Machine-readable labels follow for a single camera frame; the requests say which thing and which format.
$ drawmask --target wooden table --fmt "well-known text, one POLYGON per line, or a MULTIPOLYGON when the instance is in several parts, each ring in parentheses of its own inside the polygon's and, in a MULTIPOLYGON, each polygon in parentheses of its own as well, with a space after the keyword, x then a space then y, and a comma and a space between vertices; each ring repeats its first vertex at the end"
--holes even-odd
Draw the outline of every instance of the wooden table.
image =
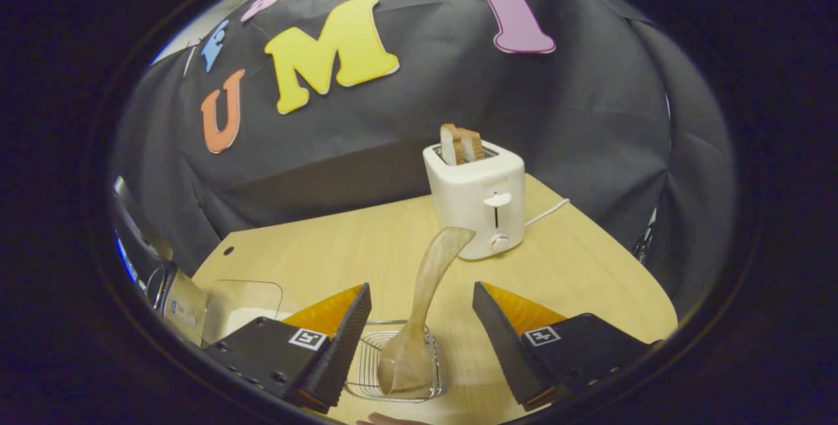
MULTIPOLYGON (((561 200, 526 175, 527 219, 561 200)), ((282 287, 284 315, 368 282, 369 320, 403 320, 410 311, 422 255, 437 231, 431 197, 424 196, 236 232, 218 245, 193 279, 201 288, 218 279, 275 282, 282 287), (234 251, 224 255, 231 246, 234 251)), ((329 417, 354 423, 379 412, 445 425, 523 416, 471 308, 476 281, 566 317, 592 312, 644 342, 666 338, 677 326, 670 300, 646 268, 574 205, 566 204, 527 227, 524 242, 512 251, 481 261, 457 258, 449 268, 428 314, 428 327, 437 337, 448 373, 443 395, 404 404, 344 392, 329 417)))

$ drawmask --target letter m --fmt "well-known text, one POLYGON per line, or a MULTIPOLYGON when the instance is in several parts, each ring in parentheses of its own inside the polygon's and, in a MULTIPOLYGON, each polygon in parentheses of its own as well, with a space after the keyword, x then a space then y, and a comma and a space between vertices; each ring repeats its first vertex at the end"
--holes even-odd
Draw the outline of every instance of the letter m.
POLYGON ((343 86, 380 78, 399 69, 399 58, 387 53, 372 8, 378 0, 350 0, 335 7, 326 18, 320 38, 314 40, 299 28, 273 37, 264 51, 273 55, 279 101, 276 109, 288 114, 308 103, 308 90, 301 88, 297 73, 320 94, 329 93, 335 53, 340 69, 335 77, 343 86))

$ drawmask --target white toaster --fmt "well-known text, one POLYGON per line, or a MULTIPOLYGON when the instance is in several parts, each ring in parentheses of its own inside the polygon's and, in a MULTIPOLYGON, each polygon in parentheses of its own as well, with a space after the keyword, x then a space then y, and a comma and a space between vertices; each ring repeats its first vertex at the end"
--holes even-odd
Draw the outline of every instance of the white toaster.
POLYGON ((485 159, 449 166, 439 144, 422 151, 431 197, 441 228, 476 232, 460 252, 479 260, 514 248, 524 240, 524 160, 483 141, 485 159))

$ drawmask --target wire rack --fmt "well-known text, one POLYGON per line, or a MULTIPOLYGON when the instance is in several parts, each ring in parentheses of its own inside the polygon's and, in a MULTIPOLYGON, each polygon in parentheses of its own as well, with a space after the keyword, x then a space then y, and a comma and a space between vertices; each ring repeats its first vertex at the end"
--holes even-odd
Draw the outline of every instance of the wire rack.
POLYGON ((406 320, 374 320, 366 323, 365 330, 369 331, 361 337, 355 351, 355 362, 358 365, 357 379, 354 382, 347 380, 344 386, 348 393, 373 401, 412 403, 425 402, 443 393, 438 356, 439 345, 427 325, 425 326, 425 346, 428 347, 428 353, 431 354, 431 368, 433 369, 433 384, 428 392, 416 397, 399 399, 387 397, 381 392, 378 385, 378 360, 381 355, 381 348, 399 332, 398 329, 381 330, 381 327, 404 325, 405 323, 407 323, 406 320))

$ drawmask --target toaster lever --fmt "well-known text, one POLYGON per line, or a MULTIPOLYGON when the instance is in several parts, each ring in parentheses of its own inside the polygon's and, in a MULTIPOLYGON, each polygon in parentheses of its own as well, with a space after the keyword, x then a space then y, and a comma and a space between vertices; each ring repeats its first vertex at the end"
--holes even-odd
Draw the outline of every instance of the toaster lever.
POLYGON ((483 202, 484 202, 484 204, 486 204, 490 207, 499 208, 501 206, 505 206, 506 204, 511 203, 511 201, 512 201, 512 195, 509 194, 509 193, 503 193, 503 194, 495 194, 491 198, 485 199, 483 202))

